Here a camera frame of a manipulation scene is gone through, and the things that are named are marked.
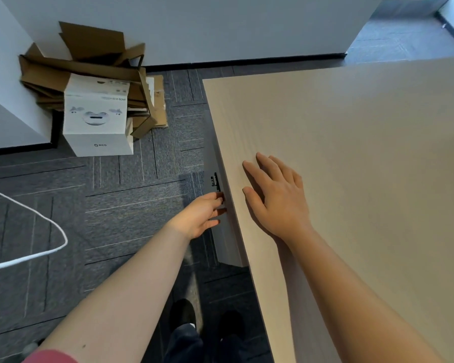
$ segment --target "white product box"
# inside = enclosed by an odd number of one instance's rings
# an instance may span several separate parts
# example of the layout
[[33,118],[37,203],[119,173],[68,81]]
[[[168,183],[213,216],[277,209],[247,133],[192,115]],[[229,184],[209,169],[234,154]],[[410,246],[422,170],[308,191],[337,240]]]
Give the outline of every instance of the white product box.
[[71,74],[62,133],[78,157],[133,154],[133,125],[126,119],[129,88],[119,80]]

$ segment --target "hand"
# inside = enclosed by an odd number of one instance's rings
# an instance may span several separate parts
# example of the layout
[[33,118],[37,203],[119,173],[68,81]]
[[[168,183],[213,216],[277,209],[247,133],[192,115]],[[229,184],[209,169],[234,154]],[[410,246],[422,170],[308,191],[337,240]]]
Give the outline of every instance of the hand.
[[261,153],[256,158],[265,171],[248,161],[242,165],[261,188],[264,203],[251,187],[242,189],[245,198],[260,224],[290,246],[299,232],[311,228],[303,179],[278,158]]
[[200,237],[205,230],[220,223],[220,220],[211,218],[226,212],[224,208],[218,209],[224,201],[223,196],[222,192],[211,192],[197,197],[169,221],[170,225],[189,239]]

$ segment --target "black baseboard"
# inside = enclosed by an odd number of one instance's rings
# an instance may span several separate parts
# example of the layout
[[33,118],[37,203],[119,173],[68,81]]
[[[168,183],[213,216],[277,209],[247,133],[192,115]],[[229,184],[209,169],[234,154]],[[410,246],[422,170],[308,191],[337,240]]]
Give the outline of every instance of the black baseboard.
[[61,132],[62,132],[63,123],[64,123],[64,113],[58,112],[58,111],[53,111],[52,112],[52,130],[51,130],[51,135],[50,135],[50,143],[24,145],[24,146],[12,146],[12,147],[1,147],[0,155],[57,148],[59,138],[60,138]]
[[439,20],[442,24],[445,24],[445,28],[449,32],[449,34],[454,38],[454,27],[449,23],[446,18],[442,16],[440,12],[436,12],[435,17],[437,20]]
[[298,62],[311,60],[331,60],[343,59],[346,53],[314,54],[310,56],[290,56],[290,57],[269,57],[254,58],[249,60],[213,61],[213,62],[194,62],[172,65],[153,65],[145,66],[146,72],[169,71],[169,70],[188,70],[205,69],[224,66],[243,66],[243,65],[262,65],[267,63]]

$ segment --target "person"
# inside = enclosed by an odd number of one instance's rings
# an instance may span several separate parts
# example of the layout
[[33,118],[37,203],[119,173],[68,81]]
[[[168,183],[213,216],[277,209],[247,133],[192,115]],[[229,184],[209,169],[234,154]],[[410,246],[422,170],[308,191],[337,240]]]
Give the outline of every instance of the person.
[[[283,239],[301,265],[343,362],[442,362],[437,352],[349,268],[313,228],[301,176],[260,153],[262,169],[243,166],[264,196],[243,192],[255,217]],[[218,224],[221,193],[195,199],[127,263],[77,305],[26,363],[140,362],[180,269],[189,241]],[[242,317],[221,320],[218,360],[246,360]],[[170,314],[173,330],[164,361],[203,361],[203,344],[186,300]]]

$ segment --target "dark pants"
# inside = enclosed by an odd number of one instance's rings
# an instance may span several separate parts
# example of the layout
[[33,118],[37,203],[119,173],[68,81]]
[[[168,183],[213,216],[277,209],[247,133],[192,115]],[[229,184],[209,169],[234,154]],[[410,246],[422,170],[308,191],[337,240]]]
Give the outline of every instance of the dark pants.
[[[185,324],[177,327],[170,336],[163,363],[203,363],[203,341],[195,327]],[[245,363],[247,350],[237,335],[230,335],[219,342],[216,363]]]

